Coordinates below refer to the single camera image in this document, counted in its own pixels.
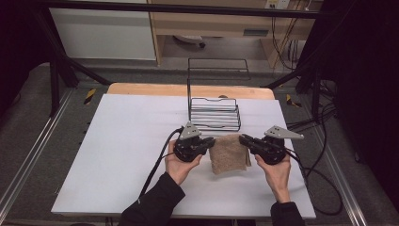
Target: brown towel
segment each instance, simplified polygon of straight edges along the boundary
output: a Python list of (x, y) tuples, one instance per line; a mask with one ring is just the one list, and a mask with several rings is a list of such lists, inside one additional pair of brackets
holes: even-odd
[(251, 166), (248, 148), (240, 144), (239, 136), (232, 134), (215, 139), (214, 147), (209, 149), (215, 175), (230, 170), (246, 170)]

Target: metal wire basket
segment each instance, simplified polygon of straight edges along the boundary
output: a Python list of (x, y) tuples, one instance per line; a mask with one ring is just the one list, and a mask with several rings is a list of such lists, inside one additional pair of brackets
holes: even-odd
[[(218, 67), (217, 62), (220, 60), (224, 60), (225, 63), (219, 65), (231, 64), (231, 67)], [(201, 131), (239, 131), (241, 119), (237, 100), (233, 98), (192, 98), (191, 82), (193, 80), (250, 80), (247, 61), (226, 58), (188, 59), (188, 119)]]

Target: white cabinet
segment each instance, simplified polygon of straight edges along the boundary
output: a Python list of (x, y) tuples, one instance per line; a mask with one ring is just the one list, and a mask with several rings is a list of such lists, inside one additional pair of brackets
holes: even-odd
[(148, 12), (51, 8), (51, 13), (69, 57), (155, 60)]

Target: hand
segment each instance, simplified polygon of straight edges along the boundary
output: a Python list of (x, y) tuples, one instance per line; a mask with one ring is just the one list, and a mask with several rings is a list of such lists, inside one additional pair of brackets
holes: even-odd
[(165, 165), (167, 167), (167, 173), (169, 173), (173, 181), (176, 182), (177, 185), (181, 185), (187, 177), (188, 172), (200, 164), (202, 154), (198, 155), (192, 162), (184, 162), (173, 153), (175, 143), (176, 140), (171, 140), (168, 144), (168, 153), (172, 154), (165, 158)]
[(287, 154), (280, 163), (276, 165), (267, 165), (263, 159), (255, 154), (258, 165), (263, 169), (266, 175), (266, 181), (272, 188), (277, 202), (290, 202), (290, 193), (288, 191), (288, 178), (290, 176), (290, 156)]

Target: white table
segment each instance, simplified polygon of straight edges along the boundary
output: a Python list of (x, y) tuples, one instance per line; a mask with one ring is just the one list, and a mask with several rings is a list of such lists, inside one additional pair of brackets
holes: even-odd
[[(263, 137), (273, 125), (285, 127), (278, 101), (237, 99), (239, 133)], [(64, 216), (118, 216), (138, 197), (169, 134), (185, 125), (187, 99), (179, 96), (105, 94), (61, 188), (52, 212)], [(203, 132), (204, 137), (232, 132)], [(293, 149), (291, 140), (286, 147)], [(213, 175), (209, 154), (182, 184), (186, 197), (173, 218), (264, 218), (275, 202), (264, 173), (252, 167)], [(292, 161), (291, 198), (303, 218), (315, 218), (297, 163)], [(151, 188), (165, 171), (164, 162)]]

